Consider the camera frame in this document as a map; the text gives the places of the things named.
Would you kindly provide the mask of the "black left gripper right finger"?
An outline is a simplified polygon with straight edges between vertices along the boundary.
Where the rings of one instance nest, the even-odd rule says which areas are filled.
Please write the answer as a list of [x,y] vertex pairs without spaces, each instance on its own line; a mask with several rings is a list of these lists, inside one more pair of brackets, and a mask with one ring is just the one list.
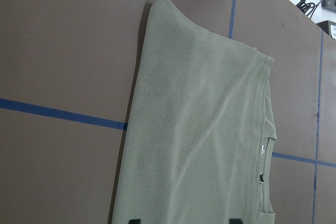
[[239,218],[230,218],[229,224],[242,224],[242,220]]

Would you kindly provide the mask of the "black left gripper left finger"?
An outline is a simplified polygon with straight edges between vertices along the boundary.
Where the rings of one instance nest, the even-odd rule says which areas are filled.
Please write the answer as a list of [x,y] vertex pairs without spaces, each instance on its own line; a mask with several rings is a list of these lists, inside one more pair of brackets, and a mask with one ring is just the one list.
[[141,224],[141,219],[131,219],[128,224]]

